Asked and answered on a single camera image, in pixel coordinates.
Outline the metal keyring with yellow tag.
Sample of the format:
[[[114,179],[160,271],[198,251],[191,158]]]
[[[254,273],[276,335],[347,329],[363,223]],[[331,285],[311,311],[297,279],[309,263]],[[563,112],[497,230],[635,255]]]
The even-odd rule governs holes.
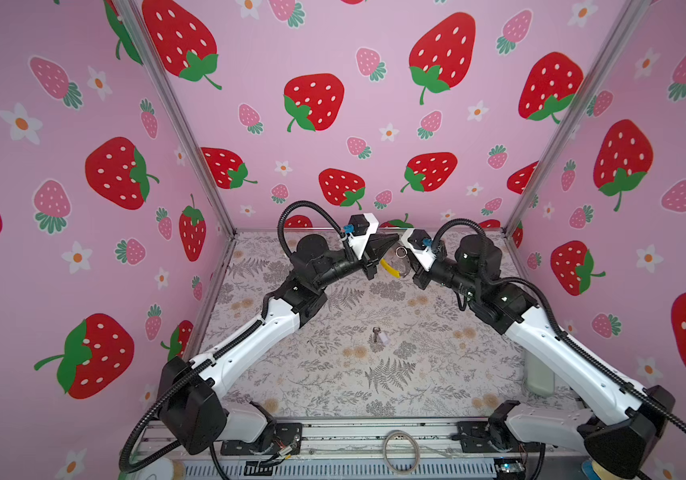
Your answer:
[[[399,243],[391,247],[380,261],[381,267],[397,279],[405,280],[412,275],[412,267],[406,249]]]

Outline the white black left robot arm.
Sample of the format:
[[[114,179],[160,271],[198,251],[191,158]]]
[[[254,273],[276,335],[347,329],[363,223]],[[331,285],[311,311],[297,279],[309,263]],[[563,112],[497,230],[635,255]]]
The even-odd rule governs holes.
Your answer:
[[[260,312],[212,349],[190,361],[175,357],[163,367],[157,417],[190,454],[217,441],[241,441],[266,446],[272,417],[258,404],[226,406],[236,380],[275,344],[300,330],[327,301],[326,288],[363,272],[373,278],[396,233],[366,234],[344,239],[340,250],[329,248],[318,235],[304,236],[288,258],[292,268],[285,281],[268,293]]]

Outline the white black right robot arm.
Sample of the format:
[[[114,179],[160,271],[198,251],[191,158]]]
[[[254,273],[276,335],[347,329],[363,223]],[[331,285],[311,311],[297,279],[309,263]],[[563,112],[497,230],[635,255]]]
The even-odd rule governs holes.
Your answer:
[[[640,473],[672,421],[673,396],[661,387],[644,390],[558,326],[542,292],[518,277],[503,277],[493,261],[500,251],[482,233],[465,236],[454,257],[439,234],[407,230],[401,239],[421,289],[436,283],[453,291],[497,333],[517,343],[564,380],[585,403],[572,414],[536,409],[518,401],[501,404],[488,420],[488,438],[499,450],[540,443],[581,452],[622,479]]]

